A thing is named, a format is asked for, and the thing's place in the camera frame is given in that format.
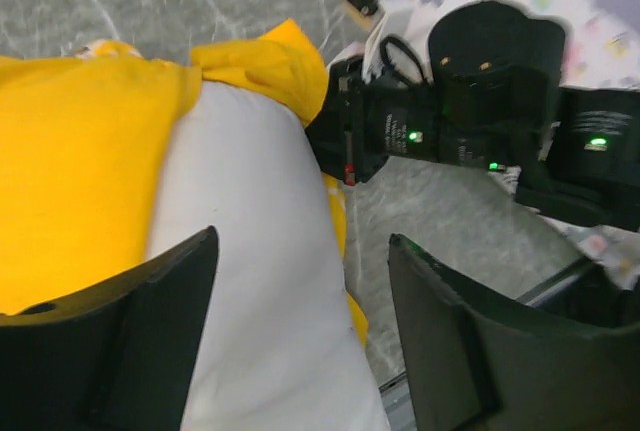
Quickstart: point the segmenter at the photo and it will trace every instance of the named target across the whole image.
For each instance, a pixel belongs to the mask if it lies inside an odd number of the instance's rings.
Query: red label
[[[352,164],[344,165],[344,182],[347,186],[356,185],[356,173]]]

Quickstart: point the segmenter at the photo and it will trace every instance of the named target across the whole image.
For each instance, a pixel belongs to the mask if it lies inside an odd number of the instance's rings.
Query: white pillow
[[[304,131],[284,106],[221,83],[203,85],[174,132],[149,257],[207,225],[220,261],[183,429],[388,430]]]

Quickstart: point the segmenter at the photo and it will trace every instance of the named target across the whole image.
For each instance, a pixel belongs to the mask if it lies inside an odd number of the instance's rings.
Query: yellow shirt
[[[328,82],[292,21],[256,40],[196,47],[190,67],[112,41],[78,57],[91,59],[0,57],[0,313],[140,264],[171,129],[203,79],[269,96],[304,125]],[[325,183],[344,253],[344,195],[335,179]],[[364,343],[366,320],[349,301]]]

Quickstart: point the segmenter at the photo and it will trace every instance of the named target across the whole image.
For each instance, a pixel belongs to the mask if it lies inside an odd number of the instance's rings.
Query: gray marble floor
[[[59,56],[96,38],[136,45],[147,57],[186,62],[194,44],[253,37],[293,17],[326,58],[364,36],[341,0],[0,0],[0,53]],[[540,220],[482,174],[392,160],[348,190],[349,288],[371,322],[369,357],[383,382],[402,369],[386,252],[392,232],[445,263],[516,296],[577,257]]]

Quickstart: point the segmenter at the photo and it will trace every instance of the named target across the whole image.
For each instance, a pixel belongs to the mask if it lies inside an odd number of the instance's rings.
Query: white patterned cloth
[[[380,70],[378,43],[389,34],[403,37],[428,64],[427,38],[444,15],[479,0],[378,0],[377,16],[364,53],[363,78],[369,81]],[[563,69],[563,82],[587,88],[633,88],[640,90],[640,38],[615,16],[600,9],[597,0],[508,0],[530,14],[554,16],[569,30]],[[411,63],[397,59],[408,76]],[[513,193],[518,168],[505,174],[490,173],[508,192]],[[580,228],[556,220],[546,221],[590,258],[609,270],[615,283],[633,286],[640,275],[640,236],[608,227]]]

